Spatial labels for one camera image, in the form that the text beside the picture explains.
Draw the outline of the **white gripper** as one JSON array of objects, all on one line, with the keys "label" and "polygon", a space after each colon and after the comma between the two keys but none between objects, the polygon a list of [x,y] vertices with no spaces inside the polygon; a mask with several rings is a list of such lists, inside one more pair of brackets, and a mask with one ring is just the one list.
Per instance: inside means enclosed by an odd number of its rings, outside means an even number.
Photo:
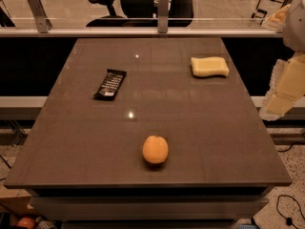
[{"label": "white gripper", "polygon": [[[291,5],[268,16],[262,26],[283,32],[286,47],[295,52],[305,52],[305,0],[293,0]],[[259,115],[263,120],[274,121],[289,112],[305,94],[305,54],[295,53],[287,61],[277,59],[269,86]]]}]

